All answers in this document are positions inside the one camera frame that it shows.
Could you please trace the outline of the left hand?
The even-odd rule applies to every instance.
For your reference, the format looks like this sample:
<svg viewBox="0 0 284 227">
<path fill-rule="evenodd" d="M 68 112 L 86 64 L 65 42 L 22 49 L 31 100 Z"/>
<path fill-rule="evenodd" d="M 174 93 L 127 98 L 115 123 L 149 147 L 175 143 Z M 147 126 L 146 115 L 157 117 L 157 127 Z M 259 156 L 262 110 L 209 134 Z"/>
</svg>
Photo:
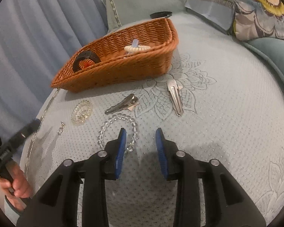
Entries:
<svg viewBox="0 0 284 227">
<path fill-rule="evenodd" d="M 33 195 L 33 189 L 17 163 L 9 164 L 8 170 L 13 177 L 13 182 L 11 183 L 7 179 L 0 177 L 0 187 L 11 205 L 22 212 L 25 207 L 20 198 L 30 198 Z"/>
</svg>

